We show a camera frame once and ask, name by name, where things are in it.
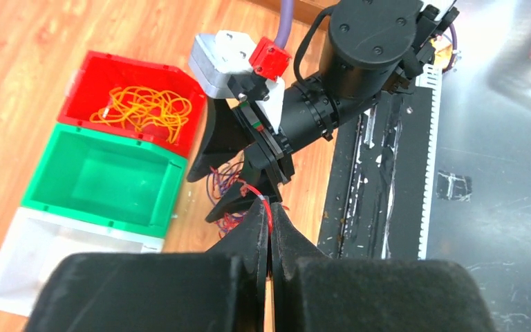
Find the yellow string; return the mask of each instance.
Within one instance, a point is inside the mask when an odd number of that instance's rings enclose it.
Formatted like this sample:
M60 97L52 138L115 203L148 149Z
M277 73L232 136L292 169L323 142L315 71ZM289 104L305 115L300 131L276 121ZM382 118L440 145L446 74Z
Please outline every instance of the yellow string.
M89 120L92 123L104 123L112 126L119 123L125 129L126 122L138 133L147 126L167 129L166 141L174 144L188 122L192 111L190 100L173 91L157 91L144 86L128 86L125 89L114 88L109 91L109 103L95 113Z

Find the gray metal table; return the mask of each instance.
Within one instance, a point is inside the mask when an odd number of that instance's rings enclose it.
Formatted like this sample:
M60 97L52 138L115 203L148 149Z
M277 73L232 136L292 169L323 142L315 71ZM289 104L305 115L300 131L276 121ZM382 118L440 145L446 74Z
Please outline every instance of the gray metal table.
M471 176L473 194L433 200L427 258L464 265L500 331L531 331L531 0L457 7L436 167Z

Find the red connector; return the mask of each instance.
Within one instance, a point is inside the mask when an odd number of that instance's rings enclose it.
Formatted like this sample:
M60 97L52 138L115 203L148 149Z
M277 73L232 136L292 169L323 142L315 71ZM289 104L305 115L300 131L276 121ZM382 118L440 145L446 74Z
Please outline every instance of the red connector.
M272 81L282 76L290 64L290 53L274 44L273 41L262 37L249 58L249 63L255 73Z

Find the green bin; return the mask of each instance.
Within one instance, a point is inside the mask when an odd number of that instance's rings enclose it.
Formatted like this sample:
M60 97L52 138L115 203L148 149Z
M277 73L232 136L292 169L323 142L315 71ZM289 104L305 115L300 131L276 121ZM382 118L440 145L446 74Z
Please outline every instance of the green bin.
M164 238L186 165L149 142L57 124L21 205Z

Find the wooden surface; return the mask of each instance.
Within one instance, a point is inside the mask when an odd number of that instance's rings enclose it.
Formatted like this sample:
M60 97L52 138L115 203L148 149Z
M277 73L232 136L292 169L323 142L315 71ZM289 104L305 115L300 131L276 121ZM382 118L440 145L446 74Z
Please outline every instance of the wooden surface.
M280 0L248 0L257 3L267 9L280 12ZM316 16L327 7L339 2L339 0L295 0L294 1L294 19L310 26ZM328 19L325 19L319 29L327 30Z
M55 124L64 88L89 49L184 68L194 35L220 29L273 38L275 12L246 0L0 0L0 246ZM295 24L288 51L308 27ZM317 69L323 35L305 56L303 74ZM284 76L293 82L290 70ZM320 140L295 155L296 176L282 190L290 218L316 242L333 144ZM183 185L165 251L203 251L217 228L204 182ZM26 319L0 312L0 331L20 331Z

